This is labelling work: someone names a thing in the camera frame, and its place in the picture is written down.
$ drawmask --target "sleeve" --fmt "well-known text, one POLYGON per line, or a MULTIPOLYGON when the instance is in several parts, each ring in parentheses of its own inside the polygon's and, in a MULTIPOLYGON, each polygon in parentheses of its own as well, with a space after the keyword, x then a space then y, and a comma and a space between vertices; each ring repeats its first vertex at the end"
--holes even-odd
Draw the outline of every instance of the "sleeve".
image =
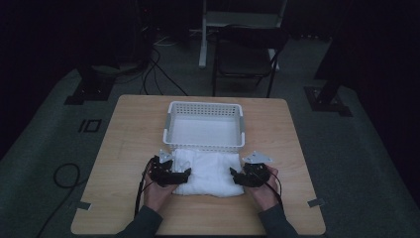
POLYGON ((132 222, 116 238, 155 237, 163 219, 152 209, 142 206, 132 222))
POLYGON ((286 220, 284 211, 280 205, 259 213, 260 221, 265 229, 267 238, 291 238, 298 237, 296 230, 286 220))

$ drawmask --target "gray carpet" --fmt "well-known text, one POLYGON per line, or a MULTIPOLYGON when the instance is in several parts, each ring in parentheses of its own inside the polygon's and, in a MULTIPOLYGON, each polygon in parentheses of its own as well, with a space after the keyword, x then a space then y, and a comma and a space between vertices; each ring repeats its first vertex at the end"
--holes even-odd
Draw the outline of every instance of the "gray carpet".
MULTIPOLYGON (((208 66, 198 68, 199 42, 189 46, 165 41, 156 46, 159 65, 189 95, 211 95, 212 45, 208 66)), ((320 41, 289 41, 280 55, 271 97, 284 98, 290 107, 327 232, 325 237, 420 237, 420 211, 395 170, 386 149, 362 109, 356 94, 340 88, 339 95, 354 117, 333 112, 313 112, 303 86, 322 86, 314 73, 328 49, 320 41)), ((117 79, 108 101, 63 105, 80 78, 74 70, 51 92, 30 125, 0 162, 0 235, 36 237, 68 189, 53 182, 56 168, 65 163, 80 167, 87 179, 105 135, 113 109, 122 94, 139 94, 139 75, 117 79), (101 119, 96 133, 79 132, 83 120, 101 119)), ((157 71, 157 83, 166 95, 182 93, 157 71)), ((220 84, 218 96, 264 97, 267 83, 255 90, 233 81, 220 84)), ((158 94, 153 72, 148 93, 158 94)), ((75 170, 62 170, 59 180, 71 184, 75 170)), ((75 237, 70 232, 75 208, 84 185, 78 186, 46 227, 42 237, 75 237)))

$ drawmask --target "chair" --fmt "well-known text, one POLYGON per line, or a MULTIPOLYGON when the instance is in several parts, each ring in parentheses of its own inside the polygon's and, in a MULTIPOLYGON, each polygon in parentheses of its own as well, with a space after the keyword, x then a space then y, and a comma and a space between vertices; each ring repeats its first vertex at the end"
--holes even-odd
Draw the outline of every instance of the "chair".
POLYGON ((216 95, 218 77, 255 78, 256 87, 263 78, 269 77, 266 93, 269 98, 277 58, 287 39, 288 34, 279 27, 227 25, 220 28, 213 62, 212 95, 216 95), (272 58, 268 49, 274 49, 272 58))

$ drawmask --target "dark background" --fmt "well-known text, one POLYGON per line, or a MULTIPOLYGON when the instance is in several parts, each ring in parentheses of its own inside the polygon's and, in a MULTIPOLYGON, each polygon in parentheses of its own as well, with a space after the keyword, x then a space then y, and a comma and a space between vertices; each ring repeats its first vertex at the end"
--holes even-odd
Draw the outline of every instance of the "dark background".
MULTIPOLYGON (((259 1, 259 8, 250 2, 209 0, 209 9, 272 9, 268 1, 259 1)), ((143 27, 159 27, 186 43, 188 30, 201 27, 202 5, 196 0, 0 4, 0 158, 57 81, 81 61, 114 67, 140 62, 147 59, 143 27)), ((336 80, 358 94, 417 202, 419 13, 414 0, 289 0, 283 22, 295 40, 333 39, 316 77, 336 80)))

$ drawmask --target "person's left hand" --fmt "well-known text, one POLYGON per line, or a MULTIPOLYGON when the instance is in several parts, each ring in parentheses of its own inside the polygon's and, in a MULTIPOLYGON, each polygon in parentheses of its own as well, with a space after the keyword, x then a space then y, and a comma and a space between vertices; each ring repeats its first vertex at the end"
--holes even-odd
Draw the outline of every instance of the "person's left hand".
POLYGON ((145 177, 145 203, 144 205, 158 213, 161 207, 169 199, 172 192, 178 187, 177 184, 160 186, 157 182, 153 182, 149 173, 145 177))

